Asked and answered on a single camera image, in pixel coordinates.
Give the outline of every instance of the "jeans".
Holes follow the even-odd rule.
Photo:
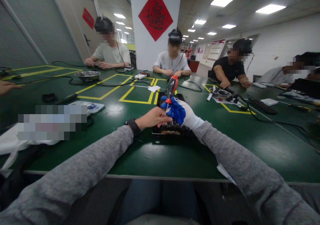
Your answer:
[[[124,225],[147,213],[183,217],[201,223],[192,182],[132,180],[115,224]]]

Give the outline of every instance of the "black t-shirt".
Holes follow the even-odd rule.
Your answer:
[[[216,79],[217,81],[219,81],[219,79],[216,76],[216,73],[214,72],[214,67],[220,65],[222,66],[222,70],[224,71],[224,74],[226,75],[226,77],[228,78],[228,80],[233,80],[235,77],[238,77],[239,75],[244,75],[244,66],[241,62],[237,62],[233,65],[230,65],[228,62],[228,57],[222,57],[218,60],[216,60],[216,62],[213,64],[212,67],[212,78]]]

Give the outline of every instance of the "screwdriver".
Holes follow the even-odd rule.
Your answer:
[[[299,105],[294,105],[294,104],[290,104],[290,103],[285,103],[285,102],[279,101],[279,100],[277,100],[277,101],[278,101],[278,102],[281,102],[281,103],[283,103],[283,104],[286,104],[286,105],[288,105],[288,106],[292,106],[292,107],[297,108],[297,109],[302,110],[302,111],[311,111],[310,108],[307,108],[307,107],[305,107],[305,106],[299,106]]]
[[[167,93],[167,99],[165,101],[165,103],[167,103],[167,109],[169,107],[169,104],[172,104],[171,101],[171,97],[174,96],[174,92],[176,91],[178,86],[178,77],[176,75],[173,75],[170,80],[169,80],[169,84],[168,84],[168,93]]]

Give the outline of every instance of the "person's left hand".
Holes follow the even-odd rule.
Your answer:
[[[176,75],[178,78],[181,76],[182,71],[176,71],[174,75]]]
[[[152,108],[150,111],[148,111],[144,116],[136,119],[135,122],[140,130],[148,127],[154,127],[155,125],[158,125],[158,127],[160,127],[162,126],[162,123],[166,125],[167,122],[173,121],[171,117],[164,117],[165,114],[165,110],[156,106],[155,108]]]
[[[100,69],[111,69],[113,68],[113,65],[111,65],[110,63],[106,63],[106,62],[99,62],[98,67]]]
[[[249,88],[251,85],[252,85],[251,81],[245,81],[244,83],[242,83],[242,86],[246,89]]]

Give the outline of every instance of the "person's right hand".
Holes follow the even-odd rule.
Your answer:
[[[172,70],[163,70],[163,74],[166,76],[173,76]]]
[[[162,96],[161,100],[166,100],[166,96]],[[167,116],[172,117],[177,123],[180,125],[184,125],[191,130],[198,128],[201,126],[204,121],[197,117],[191,107],[185,103],[184,101],[179,100],[178,98],[175,98],[174,96],[171,97],[172,104],[169,104],[168,110],[167,110]],[[162,103],[160,107],[162,109],[167,108],[167,103]]]
[[[230,87],[231,83],[229,82],[228,79],[225,79],[221,82],[220,86],[222,87],[222,89],[226,88],[226,87]]]
[[[90,67],[94,67],[94,64],[95,64],[90,58],[85,59],[84,63]]]
[[[11,82],[0,81],[0,96],[3,96],[11,89],[16,89],[16,88],[21,89],[22,87],[16,84],[13,84]]]

